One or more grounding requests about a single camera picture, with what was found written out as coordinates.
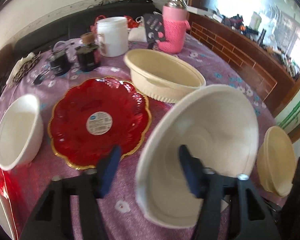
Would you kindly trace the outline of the red scalloped plate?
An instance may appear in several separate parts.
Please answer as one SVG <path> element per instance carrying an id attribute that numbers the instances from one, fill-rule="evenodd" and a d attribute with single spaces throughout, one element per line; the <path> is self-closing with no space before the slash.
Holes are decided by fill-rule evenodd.
<path id="1" fill-rule="evenodd" d="M 0 168 L 0 232 L 8 239 L 19 239 L 5 178 Z"/>
<path id="2" fill-rule="evenodd" d="M 71 87 L 54 105 L 47 132 L 57 157 L 86 170 L 115 145 L 122 159 L 134 154 L 151 122 L 148 97 L 130 81 L 105 76 Z"/>

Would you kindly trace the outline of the white foam bowl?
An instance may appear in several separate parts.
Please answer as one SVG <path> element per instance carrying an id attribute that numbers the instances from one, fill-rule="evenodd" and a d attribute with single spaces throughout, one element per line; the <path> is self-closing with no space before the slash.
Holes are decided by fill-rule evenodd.
<path id="1" fill-rule="evenodd" d="M 43 134 L 39 98 L 33 94 L 19 97 L 0 121 L 0 168 L 10 171 L 33 161 Z"/>
<path id="2" fill-rule="evenodd" d="M 135 198 L 144 217 L 165 228 L 194 226 L 202 204 L 184 177 L 181 145 L 218 174 L 251 174 L 259 145 L 252 104 L 238 89 L 209 85 L 185 96 L 153 130 L 136 168 Z"/>

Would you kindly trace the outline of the dark jar with cork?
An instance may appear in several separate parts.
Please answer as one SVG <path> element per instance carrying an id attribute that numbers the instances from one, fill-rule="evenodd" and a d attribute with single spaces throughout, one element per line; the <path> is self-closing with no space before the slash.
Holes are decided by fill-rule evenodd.
<path id="1" fill-rule="evenodd" d="M 75 53 L 81 71 L 90 72 L 101 64 L 99 46 L 95 43 L 95 35 L 93 33 L 81 35 L 81 40 L 82 44 L 75 48 Z"/>

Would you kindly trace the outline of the white cloth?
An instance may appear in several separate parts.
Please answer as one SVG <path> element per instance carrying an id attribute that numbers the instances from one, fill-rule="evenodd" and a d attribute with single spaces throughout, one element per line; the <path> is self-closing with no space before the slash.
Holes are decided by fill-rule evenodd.
<path id="1" fill-rule="evenodd" d="M 14 65 L 13 69 L 10 72 L 10 75 L 6 81 L 6 85 L 10 86 L 13 79 L 18 75 L 18 73 L 21 71 L 21 67 L 31 61 L 33 58 L 35 57 L 35 53 L 34 52 L 30 52 L 27 57 L 22 57 L 20 60 L 18 60 L 16 62 L 16 64 Z"/>

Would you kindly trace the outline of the small beige plastic bowl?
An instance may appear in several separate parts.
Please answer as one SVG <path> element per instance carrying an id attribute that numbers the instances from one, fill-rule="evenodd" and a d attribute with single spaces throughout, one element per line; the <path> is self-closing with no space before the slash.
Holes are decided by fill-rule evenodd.
<path id="1" fill-rule="evenodd" d="M 296 170 L 296 157 L 290 137 L 278 127 L 270 127 L 259 148 L 257 172 L 263 189 L 280 197 L 289 195 Z"/>

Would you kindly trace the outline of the red plastic bag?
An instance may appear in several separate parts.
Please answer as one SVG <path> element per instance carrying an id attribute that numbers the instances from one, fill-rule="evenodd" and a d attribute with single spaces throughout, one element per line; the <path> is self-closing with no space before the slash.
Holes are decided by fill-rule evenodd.
<path id="1" fill-rule="evenodd" d="M 90 26 L 90 31 L 92 33 L 96 33 L 96 23 L 99 21 L 99 20 L 103 20 L 105 19 L 106 16 L 104 15 L 99 15 L 97 16 L 97 18 L 95 18 L 95 22 L 93 25 Z M 131 28 L 137 28 L 140 24 L 138 22 L 136 22 L 132 17 L 130 16 L 125 16 L 125 18 L 127 19 L 127 25 L 128 25 L 128 28 L 131 29 Z"/>

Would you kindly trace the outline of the black leather sofa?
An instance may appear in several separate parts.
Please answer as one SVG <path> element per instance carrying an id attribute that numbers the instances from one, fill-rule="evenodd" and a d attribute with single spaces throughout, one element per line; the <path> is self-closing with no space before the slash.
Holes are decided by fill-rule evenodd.
<path id="1" fill-rule="evenodd" d="M 90 32 L 98 16 L 130 16 L 136 19 L 144 14 L 160 12 L 152 0 L 121 0 L 105 5 L 94 6 L 55 20 L 19 39 L 14 48 L 14 55 L 25 57 L 28 53 L 48 50 L 58 41 L 79 38 Z"/>

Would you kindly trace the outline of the large beige plastic bowl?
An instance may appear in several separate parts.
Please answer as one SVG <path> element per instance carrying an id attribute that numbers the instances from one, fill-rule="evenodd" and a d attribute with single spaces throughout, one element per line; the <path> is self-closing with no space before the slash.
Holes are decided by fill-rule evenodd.
<path id="1" fill-rule="evenodd" d="M 206 85 L 203 75 L 187 62 L 155 50 L 133 49 L 123 58 L 134 86 L 146 96 L 177 103 Z"/>

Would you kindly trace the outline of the leopard print cloth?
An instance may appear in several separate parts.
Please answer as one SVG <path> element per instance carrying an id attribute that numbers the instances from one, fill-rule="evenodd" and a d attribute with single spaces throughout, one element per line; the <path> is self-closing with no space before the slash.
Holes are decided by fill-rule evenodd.
<path id="1" fill-rule="evenodd" d="M 38 53 L 35 55 L 35 57 L 31 61 L 25 63 L 21 67 L 21 71 L 13 79 L 11 85 L 8 87 L 16 86 L 17 84 L 19 84 L 20 81 L 23 79 L 23 77 L 25 77 L 28 74 L 28 72 L 37 64 L 37 62 L 41 59 L 41 57 L 42 57 L 41 53 Z"/>

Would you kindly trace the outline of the wooden sideboard cabinet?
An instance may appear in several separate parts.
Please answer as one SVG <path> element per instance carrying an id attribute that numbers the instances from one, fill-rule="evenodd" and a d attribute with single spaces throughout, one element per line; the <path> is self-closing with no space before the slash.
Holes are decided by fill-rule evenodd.
<path id="1" fill-rule="evenodd" d="M 256 42 L 206 16 L 189 14 L 189 34 L 239 74 L 276 117 L 288 104 L 296 81 Z"/>

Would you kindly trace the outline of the white plastic jar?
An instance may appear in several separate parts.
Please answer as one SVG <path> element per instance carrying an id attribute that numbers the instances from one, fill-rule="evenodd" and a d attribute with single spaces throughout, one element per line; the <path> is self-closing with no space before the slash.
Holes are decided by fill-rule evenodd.
<path id="1" fill-rule="evenodd" d="M 125 17 L 109 17 L 97 21 L 96 32 L 102 56 L 117 57 L 128 51 L 128 24 Z"/>

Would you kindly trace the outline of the purple floral tablecloth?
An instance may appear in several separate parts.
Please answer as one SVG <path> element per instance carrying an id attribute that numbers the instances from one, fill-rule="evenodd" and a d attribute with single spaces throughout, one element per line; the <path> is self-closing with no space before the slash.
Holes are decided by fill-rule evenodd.
<path id="1" fill-rule="evenodd" d="M 241 90 L 205 85 L 194 62 L 173 69 L 190 94 L 150 140 L 147 96 L 104 68 L 0 97 L 0 189 L 20 239 L 279 239 L 250 175 L 261 133 Z"/>

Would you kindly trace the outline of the white tissue pack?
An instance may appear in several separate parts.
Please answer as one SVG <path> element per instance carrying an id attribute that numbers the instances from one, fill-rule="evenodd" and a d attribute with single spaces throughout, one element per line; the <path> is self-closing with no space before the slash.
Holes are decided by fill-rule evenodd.
<path id="1" fill-rule="evenodd" d="M 131 28 L 128 34 L 128 40 L 133 42 L 147 42 L 145 28 Z"/>

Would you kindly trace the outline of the pink sleeved thermos bottle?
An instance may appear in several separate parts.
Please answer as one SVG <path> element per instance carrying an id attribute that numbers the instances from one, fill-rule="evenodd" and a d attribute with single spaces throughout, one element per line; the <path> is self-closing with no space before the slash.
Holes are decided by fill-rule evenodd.
<path id="1" fill-rule="evenodd" d="M 186 0 L 168 0 L 162 8 L 165 41 L 159 42 L 159 49 L 176 54 L 182 51 L 186 32 L 190 29 L 187 20 Z"/>

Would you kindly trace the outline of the black phone stand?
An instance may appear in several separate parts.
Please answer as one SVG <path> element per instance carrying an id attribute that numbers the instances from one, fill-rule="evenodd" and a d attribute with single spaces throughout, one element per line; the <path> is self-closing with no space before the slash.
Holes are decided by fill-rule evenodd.
<path id="1" fill-rule="evenodd" d="M 162 14 L 144 14 L 143 22 L 148 49 L 153 49 L 156 43 L 166 41 Z"/>

